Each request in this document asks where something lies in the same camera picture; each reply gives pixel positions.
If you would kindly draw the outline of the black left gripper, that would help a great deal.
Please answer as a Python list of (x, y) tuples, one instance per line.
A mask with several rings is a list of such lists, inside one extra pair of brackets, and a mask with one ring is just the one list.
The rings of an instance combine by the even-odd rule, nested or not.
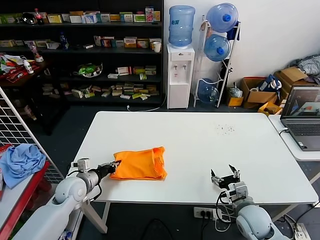
[(121, 162), (122, 160), (116, 160), (103, 165), (98, 165), (97, 171), (101, 177), (106, 177), (108, 174), (115, 173)]

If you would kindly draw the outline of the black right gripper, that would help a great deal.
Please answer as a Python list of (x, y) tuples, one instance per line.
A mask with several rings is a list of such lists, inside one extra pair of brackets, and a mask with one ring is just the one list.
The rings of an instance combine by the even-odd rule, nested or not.
[(211, 182), (219, 186), (220, 189), (226, 189), (228, 191), (230, 190), (230, 184), (240, 182), (240, 170), (236, 169), (234, 166), (230, 164), (229, 167), (233, 172), (233, 175), (224, 176), (222, 178), (217, 176), (212, 169), (210, 170)]

